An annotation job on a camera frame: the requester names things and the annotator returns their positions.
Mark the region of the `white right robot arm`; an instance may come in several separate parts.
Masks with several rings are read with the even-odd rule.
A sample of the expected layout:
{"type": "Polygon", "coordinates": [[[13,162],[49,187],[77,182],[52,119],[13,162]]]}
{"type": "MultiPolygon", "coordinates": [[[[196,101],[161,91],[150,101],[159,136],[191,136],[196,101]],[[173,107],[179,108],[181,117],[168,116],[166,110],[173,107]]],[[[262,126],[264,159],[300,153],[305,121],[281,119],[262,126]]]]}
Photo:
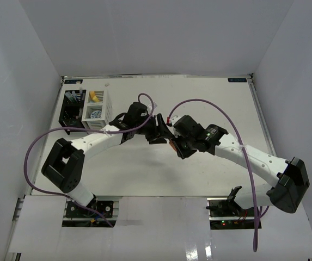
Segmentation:
{"type": "Polygon", "coordinates": [[[206,152],[250,169],[265,181],[251,192],[241,185],[232,189],[227,203],[232,216],[239,217],[253,206],[275,206],[286,213],[296,212],[310,186],[303,160],[297,157],[286,160],[249,145],[242,146],[226,129],[214,124],[204,128],[188,115],[174,116],[169,123],[174,130],[171,143],[181,159],[206,152]]]}

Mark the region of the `blue white tape roll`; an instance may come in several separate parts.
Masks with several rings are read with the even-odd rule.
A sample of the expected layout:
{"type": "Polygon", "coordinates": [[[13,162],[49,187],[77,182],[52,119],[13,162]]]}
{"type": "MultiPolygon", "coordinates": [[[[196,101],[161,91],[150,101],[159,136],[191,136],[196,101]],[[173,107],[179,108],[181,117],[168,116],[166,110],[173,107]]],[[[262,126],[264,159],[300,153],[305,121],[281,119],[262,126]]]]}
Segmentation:
{"type": "Polygon", "coordinates": [[[102,116],[102,111],[101,110],[94,110],[90,114],[91,119],[100,119],[102,116]]]}

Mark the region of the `black gel pen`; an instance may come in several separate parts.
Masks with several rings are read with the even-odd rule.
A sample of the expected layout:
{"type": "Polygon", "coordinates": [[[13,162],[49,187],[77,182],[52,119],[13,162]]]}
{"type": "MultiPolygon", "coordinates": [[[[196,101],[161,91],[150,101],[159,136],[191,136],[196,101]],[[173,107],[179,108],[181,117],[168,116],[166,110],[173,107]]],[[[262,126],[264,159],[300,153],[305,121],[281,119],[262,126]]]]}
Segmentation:
{"type": "Polygon", "coordinates": [[[70,93],[70,92],[66,92],[66,93],[65,93],[65,96],[67,97],[67,99],[68,99],[70,102],[73,102],[73,101],[74,101],[74,98],[71,96],[71,93],[70,93]]]}

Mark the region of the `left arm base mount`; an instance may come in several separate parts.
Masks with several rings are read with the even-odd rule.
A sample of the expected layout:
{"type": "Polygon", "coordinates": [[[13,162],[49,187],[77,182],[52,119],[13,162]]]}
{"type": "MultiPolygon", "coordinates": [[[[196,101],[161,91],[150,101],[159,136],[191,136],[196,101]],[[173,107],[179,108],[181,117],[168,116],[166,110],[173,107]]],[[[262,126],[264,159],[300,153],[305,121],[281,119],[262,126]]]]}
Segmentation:
{"type": "Polygon", "coordinates": [[[118,217],[118,204],[114,201],[96,200],[93,203],[96,213],[82,209],[72,201],[67,201],[62,221],[62,227],[73,228],[112,228],[118,217]]]}

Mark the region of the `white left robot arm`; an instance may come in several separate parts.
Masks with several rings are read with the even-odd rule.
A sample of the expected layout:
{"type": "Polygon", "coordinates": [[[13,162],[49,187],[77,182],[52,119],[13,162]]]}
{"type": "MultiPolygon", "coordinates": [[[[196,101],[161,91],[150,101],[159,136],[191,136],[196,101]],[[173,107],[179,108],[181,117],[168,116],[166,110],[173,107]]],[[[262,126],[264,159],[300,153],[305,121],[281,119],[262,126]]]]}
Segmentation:
{"type": "Polygon", "coordinates": [[[100,133],[71,141],[58,139],[41,173],[64,195],[78,203],[77,209],[83,216],[90,217],[96,212],[96,203],[95,195],[81,182],[84,162],[135,135],[145,136],[150,144],[165,144],[173,136],[161,114],[151,116],[144,104],[133,102],[127,112],[116,116],[100,133]]]}

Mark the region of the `yellow highlighter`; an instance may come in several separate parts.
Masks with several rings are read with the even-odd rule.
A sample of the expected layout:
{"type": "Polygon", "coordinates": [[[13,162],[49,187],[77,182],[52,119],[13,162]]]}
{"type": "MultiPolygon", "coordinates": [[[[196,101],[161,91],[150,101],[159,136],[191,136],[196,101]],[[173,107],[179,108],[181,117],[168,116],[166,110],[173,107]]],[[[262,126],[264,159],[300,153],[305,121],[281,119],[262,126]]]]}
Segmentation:
{"type": "Polygon", "coordinates": [[[91,91],[89,94],[90,94],[90,98],[91,98],[92,101],[93,101],[94,97],[97,97],[97,96],[95,95],[95,92],[94,92],[94,91],[91,91]]]}

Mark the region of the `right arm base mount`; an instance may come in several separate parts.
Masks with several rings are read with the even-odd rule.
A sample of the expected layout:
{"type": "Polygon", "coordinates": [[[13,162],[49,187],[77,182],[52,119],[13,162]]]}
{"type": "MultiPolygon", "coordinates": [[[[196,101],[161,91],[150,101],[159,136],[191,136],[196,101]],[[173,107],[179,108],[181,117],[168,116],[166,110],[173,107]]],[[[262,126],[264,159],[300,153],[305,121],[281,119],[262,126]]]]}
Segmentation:
{"type": "Polygon", "coordinates": [[[235,202],[241,189],[241,186],[234,187],[227,197],[207,198],[206,209],[212,231],[254,229],[253,207],[242,208],[235,202]]]}

